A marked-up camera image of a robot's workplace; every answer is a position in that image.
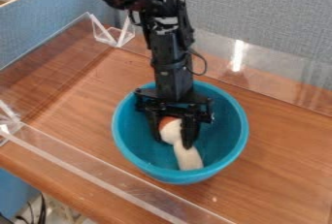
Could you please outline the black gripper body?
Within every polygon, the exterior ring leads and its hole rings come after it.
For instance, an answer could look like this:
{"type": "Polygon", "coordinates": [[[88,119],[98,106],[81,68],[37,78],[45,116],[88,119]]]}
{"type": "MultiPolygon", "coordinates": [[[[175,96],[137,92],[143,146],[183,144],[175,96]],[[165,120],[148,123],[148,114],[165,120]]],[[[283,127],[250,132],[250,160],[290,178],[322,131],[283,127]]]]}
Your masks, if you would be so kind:
{"type": "Polygon", "coordinates": [[[214,100],[195,89],[179,101],[159,98],[155,88],[137,88],[135,94],[137,98],[136,109],[145,113],[149,124],[159,125],[164,116],[184,118],[189,115],[199,122],[214,122],[214,100]]]}

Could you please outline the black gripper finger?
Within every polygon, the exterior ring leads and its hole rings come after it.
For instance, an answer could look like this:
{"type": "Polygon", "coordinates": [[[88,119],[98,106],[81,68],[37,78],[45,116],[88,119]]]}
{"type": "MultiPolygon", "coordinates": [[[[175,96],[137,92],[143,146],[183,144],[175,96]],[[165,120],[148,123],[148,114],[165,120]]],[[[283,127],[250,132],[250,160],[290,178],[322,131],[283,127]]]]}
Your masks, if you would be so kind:
{"type": "Polygon", "coordinates": [[[191,149],[195,141],[199,137],[200,124],[193,117],[185,117],[183,119],[183,144],[185,149],[191,149]]]}
{"type": "Polygon", "coordinates": [[[160,123],[161,123],[161,114],[159,112],[147,112],[147,119],[151,128],[152,135],[155,139],[161,142],[161,134],[160,134],[160,123]]]}

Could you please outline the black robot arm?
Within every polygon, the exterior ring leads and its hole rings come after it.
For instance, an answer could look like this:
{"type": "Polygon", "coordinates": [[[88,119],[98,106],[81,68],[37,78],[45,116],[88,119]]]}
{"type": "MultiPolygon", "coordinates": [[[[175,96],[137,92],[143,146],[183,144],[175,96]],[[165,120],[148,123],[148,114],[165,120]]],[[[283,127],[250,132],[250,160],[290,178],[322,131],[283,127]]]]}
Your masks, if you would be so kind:
{"type": "Polygon", "coordinates": [[[188,17],[188,0],[104,0],[129,12],[132,23],[144,29],[147,48],[152,51],[155,88],[136,90],[137,110],[145,113],[153,137],[161,138],[160,125],[167,116],[181,120],[181,138],[192,148],[200,124],[214,121],[212,99],[195,92],[192,58],[197,52],[195,29],[188,17]]]}

